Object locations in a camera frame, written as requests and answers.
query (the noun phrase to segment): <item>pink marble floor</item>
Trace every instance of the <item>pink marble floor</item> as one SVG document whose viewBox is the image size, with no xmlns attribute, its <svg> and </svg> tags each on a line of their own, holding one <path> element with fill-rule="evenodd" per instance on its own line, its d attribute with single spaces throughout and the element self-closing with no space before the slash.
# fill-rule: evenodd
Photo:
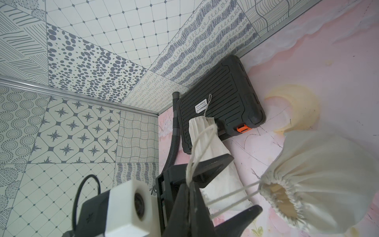
<svg viewBox="0 0 379 237">
<path fill-rule="evenodd" d="M 278 32 L 271 43 L 269 39 L 241 58 L 267 116 L 266 123 L 260 127 L 224 141 L 235 158 L 234 163 L 244 185 L 255 182 L 257 177 L 254 173 L 262 175 L 282 150 L 284 137 L 273 130 L 289 122 L 292 108 L 281 98 L 264 99 L 271 89 L 280 85 L 303 85 L 317 95 L 321 113 L 318 122 L 310 129 L 333 132 L 351 139 L 379 157 L 378 13 L 379 1 L 323 0 Z M 313 31 L 303 30 L 303 35 L 299 36 L 302 27 L 311 27 Z M 284 42 L 289 32 L 295 38 L 292 45 Z M 270 44 L 279 45 L 280 42 L 286 46 L 276 47 L 271 55 L 262 55 L 265 48 L 270 50 Z M 170 108 L 158 118 L 160 171 L 170 147 L 172 116 Z M 189 155 L 180 149 L 176 164 L 187 163 L 188 160 Z M 290 228 L 259 195 L 251 201 L 261 205 L 264 211 L 245 230 L 244 237 L 322 236 Z M 214 224 L 235 214 L 221 215 Z M 378 233 L 379 193 L 359 224 L 345 234 L 332 236 L 374 237 Z"/>
</svg>

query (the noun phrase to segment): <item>black plastic case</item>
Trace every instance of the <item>black plastic case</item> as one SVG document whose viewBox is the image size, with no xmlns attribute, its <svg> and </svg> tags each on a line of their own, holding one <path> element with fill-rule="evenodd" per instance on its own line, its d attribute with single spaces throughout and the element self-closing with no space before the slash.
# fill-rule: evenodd
<svg viewBox="0 0 379 237">
<path fill-rule="evenodd" d="M 237 129 L 244 126 L 255 128 L 266 121 L 241 61 L 237 56 L 228 56 L 178 101 L 182 146 L 187 154 L 191 154 L 192 149 L 188 122 L 191 118 L 204 115 L 204 111 L 196 113 L 195 106 L 204 99 L 208 101 L 209 94 L 212 94 L 212 99 L 206 117 L 215 118 L 218 136 L 222 141 L 241 134 Z"/>
</svg>

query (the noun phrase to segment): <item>patterned ceramic tile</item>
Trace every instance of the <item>patterned ceramic tile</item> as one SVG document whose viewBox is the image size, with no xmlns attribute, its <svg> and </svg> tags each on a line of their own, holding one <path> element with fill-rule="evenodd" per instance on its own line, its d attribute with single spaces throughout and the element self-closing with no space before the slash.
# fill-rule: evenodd
<svg viewBox="0 0 379 237">
<path fill-rule="evenodd" d="M 160 111 L 172 101 L 173 92 L 184 94 L 187 90 L 187 87 L 148 71 L 122 103 Z"/>
<path fill-rule="evenodd" d="M 0 163 L 26 163 L 48 96 L 0 86 Z"/>
<path fill-rule="evenodd" d="M 10 211 L 4 236 L 62 236 L 71 229 L 73 199 L 82 179 L 95 174 L 101 191 L 113 186 L 114 163 L 104 164 L 28 164 Z M 82 203 L 97 195 L 95 180 L 84 185 Z"/>
<path fill-rule="evenodd" d="M 158 118 L 121 111 L 116 162 L 158 162 Z"/>
<path fill-rule="evenodd" d="M 270 31 L 309 1 L 237 0 L 259 36 Z"/>
<path fill-rule="evenodd" d="M 0 230 L 5 229 L 25 167 L 26 164 L 0 165 Z"/>
<path fill-rule="evenodd" d="M 39 20 L 46 21 L 45 0 L 0 0 L 20 11 L 23 11 Z"/>
<path fill-rule="evenodd" d="M 46 0 L 47 22 L 149 67 L 201 0 Z"/>
<path fill-rule="evenodd" d="M 28 163 L 114 163 L 120 113 L 51 97 Z"/>
<path fill-rule="evenodd" d="M 236 0 L 206 0 L 150 70 L 190 87 L 223 57 L 237 53 L 257 37 Z"/>
<path fill-rule="evenodd" d="M 147 183 L 149 190 L 155 185 L 158 176 L 158 162 L 145 163 L 117 163 L 114 170 L 113 186 L 120 185 L 131 179 Z"/>
<path fill-rule="evenodd" d="M 45 22 L 0 3 L 0 25 L 0 75 L 48 85 Z"/>
<path fill-rule="evenodd" d="M 122 102 L 146 71 L 55 26 L 47 31 L 50 86 Z"/>
</svg>

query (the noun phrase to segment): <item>grid pattern tile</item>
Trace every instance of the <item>grid pattern tile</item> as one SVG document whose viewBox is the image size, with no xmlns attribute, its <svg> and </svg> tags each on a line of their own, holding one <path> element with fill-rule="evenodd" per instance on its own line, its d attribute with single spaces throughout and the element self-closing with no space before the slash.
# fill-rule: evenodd
<svg viewBox="0 0 379 237">
<path fill-rule="evenodd" d="M 46 2 L 47 22 L 149 67 L 199 0 Z"/>
<path fill-rule="evenodd" d="M 74 198 L 82 179 L 95 174 L 102 192 L 113 186 L 114 166 L 105 164 L 28 164 L 23 173 L 4 236 L 62 236 L 71 229 Z M 78 213 L 97 195 L 95 180 L 88 180 L 79 198 Z"/>
</svg>

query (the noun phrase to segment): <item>camera lens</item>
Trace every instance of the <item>camera lens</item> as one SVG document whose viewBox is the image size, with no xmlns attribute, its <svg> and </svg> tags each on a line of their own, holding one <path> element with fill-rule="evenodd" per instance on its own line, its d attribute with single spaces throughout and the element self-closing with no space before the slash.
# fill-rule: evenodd
<svg viewBox="0 0 379 237">
<path fill-rule="evenodd" d="M 143 201 L 143 198 L 141 194 L 136 193 L 134 195 L 134 206 L 136 208 L 137 216 L 142 219 L 144 213 L 145 213 L 145 203 Z"/>
</svg>

